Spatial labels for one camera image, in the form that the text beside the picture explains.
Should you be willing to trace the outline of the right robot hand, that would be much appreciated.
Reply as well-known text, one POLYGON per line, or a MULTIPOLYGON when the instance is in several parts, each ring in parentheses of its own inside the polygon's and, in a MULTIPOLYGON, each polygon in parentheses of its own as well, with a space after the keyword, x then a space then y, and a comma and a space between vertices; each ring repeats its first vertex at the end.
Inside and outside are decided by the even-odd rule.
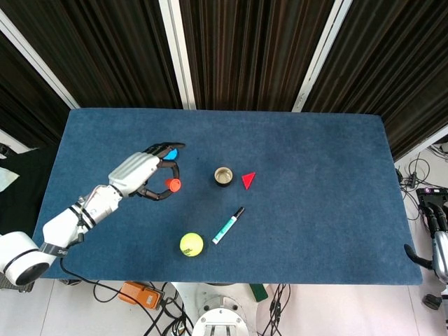
POLYGON ((422 206, 422 211, 430 231, 432 259, 419 257, 408 244, 404 245, 405 252, 414 264, 434 271, 436 277, 447 285, 447 206, 428 202, 422 206))

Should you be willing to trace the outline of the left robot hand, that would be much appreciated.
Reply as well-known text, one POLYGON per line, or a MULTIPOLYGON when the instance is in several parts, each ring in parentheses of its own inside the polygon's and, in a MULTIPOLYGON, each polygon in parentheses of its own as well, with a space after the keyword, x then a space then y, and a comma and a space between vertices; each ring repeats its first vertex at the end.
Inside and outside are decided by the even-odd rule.
POLYGON ((184 143, 163 142, 136 152, 116 167, 108 175, 108 184, 119 191, 123 197, 139 195, 154 201, 161 201, 181 189, 179 166, 175 159, 166 157, 173 150, 185 147, 184 143), (167 180, 167 189, 157 193, 146 188, 149 178, 163 168, 170 168, 173 177, 167 180))

